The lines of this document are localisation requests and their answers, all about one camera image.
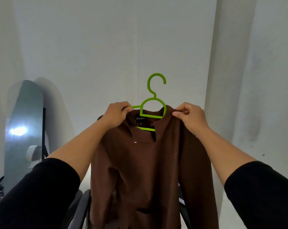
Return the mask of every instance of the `size tag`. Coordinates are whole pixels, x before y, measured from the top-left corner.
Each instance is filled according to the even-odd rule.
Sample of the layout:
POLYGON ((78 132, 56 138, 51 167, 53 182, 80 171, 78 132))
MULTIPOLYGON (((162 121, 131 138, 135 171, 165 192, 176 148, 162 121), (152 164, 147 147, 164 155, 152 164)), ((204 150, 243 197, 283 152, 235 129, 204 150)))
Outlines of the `size tag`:
POLYGON ((145 117, 142 117, 142 116, 140 116, 140 115, 136 115, 136 116, 135 116, 135 122, 137 122, 137 123, 139 123, 139 124, 144 123, 144 122, 146 122, 146 118, 145 118, 145 117))

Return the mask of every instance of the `hanger hook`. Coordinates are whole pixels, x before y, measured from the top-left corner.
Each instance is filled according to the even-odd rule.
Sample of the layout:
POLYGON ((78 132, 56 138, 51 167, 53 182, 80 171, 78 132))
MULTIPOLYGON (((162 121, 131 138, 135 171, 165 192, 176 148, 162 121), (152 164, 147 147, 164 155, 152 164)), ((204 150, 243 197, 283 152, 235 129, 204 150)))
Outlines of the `hanger hook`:
POLYGON ((148 88, 149 92, 154 95, 154 98, 156 98, 157 94, 150 88, 150 80, 154 76, 160 76, 163 79, 163 83, 164 84, 166 84, 166 79, 165 79, 164 75, 162 75, 160 73, 154 73, 148 78, 148 80, 147 80, 147 88, 148 88))

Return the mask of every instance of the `brown hoodie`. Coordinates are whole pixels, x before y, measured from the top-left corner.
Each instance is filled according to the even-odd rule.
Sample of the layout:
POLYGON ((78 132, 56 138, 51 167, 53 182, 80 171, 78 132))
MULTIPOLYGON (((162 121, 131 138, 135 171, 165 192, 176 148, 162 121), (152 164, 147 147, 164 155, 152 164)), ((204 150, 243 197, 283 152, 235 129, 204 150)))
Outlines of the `brown hoodie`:
MULTIPOLYGON (((143 113, 161 116, 163 110, 143 113)), ((165 116, 156 119, 134 110, 104 135, 91 162, 94 228, 104 228, 114 191, 120 229, 180 228, 178 182, 192 228, 218 228, 211 162, 173 111, 167 106, 165 116)))

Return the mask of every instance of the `green plastic hanger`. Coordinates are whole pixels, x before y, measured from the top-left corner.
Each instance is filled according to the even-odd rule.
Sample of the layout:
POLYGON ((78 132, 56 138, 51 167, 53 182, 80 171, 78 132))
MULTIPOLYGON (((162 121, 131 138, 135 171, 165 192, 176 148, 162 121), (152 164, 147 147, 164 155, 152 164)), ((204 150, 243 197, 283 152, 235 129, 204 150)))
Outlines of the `green plastic hanger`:
MULTIPOLYGON (((157 98, 157 94, 150 88, 150 80, 151 80, 151 78, 154 77, 154 76, 160 76, 160 77, 163 79, 163 83, 166 84, 166 79, 165 79, 164 75, 162 75, 162 74, 160 74, 160 73, 154 73, 154 74, 152 74, 152 75, 148 78, 148 80, 147 80, 147 89, 149 90, 149 92, 150 92, 151 94, 154 95, 154 97, 148 98, 148 99, 144 100, 141 105, 136 105, 136 106, 131 106, 131 107, 132 107, 132 108, 140 108, 140 116, 161 119, 161 118, 165 115, 165 113, 166 113, 166 105, 165 105, 165 103, 164 103, 162 100, 160 100, 159 98, 157 98), (145 104, 146 102, 148 102, 148 101, 150 101, 150 100, 159 101, 159 102, 163 105, 163 107, 164 107, 163 116, 154 116, 154 115, 149 115, 149 114, 143 114, 143 106, 144 106, 144 104, 145 104)), ((137 128, 140 128, 140 129, 142 129, 142 130, 154 131, 154 132, 155 132, 155 129, 153 129, 153 128, 143 128, 143 127, 137 127, 137 128)))

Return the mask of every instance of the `neckline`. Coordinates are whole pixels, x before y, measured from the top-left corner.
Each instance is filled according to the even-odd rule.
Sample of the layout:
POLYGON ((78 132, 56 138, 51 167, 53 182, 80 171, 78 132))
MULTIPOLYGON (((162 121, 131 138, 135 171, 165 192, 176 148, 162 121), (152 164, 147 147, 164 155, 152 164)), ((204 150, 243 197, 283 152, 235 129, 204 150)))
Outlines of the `neckline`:
MULTIPOLYGON (((165 129, 169 123, 169 120, 172 117, 172 112, 175 111, 171 106, 166 105, 166 113, 161 119, 157 118, 151 118, 153 119, 153 123, 151 123, 151 126, 155 127, 155 133, 156 133, 156 141, 160 140, 165 132, 165 129)), ((161 108, 159 111, 152 112, 143 109, 144 114, 149 114, 149 115, 156 115, 156 116, 162 116, 164 113, 164 108, 161 108)), ((142 129, 139 129, 136 127, 137 123, 135 122, 135 117, 136 115, 140 114, 140 110, 136 109, 133 110, 132 112, 128 113, 126 116, 126 119, 123 121, 123 123, 129 128, 132 137, 134 139, 134 142, 140 141, 140 142, 155 142, 151 132, 150 131, 145 131, 142 129)))

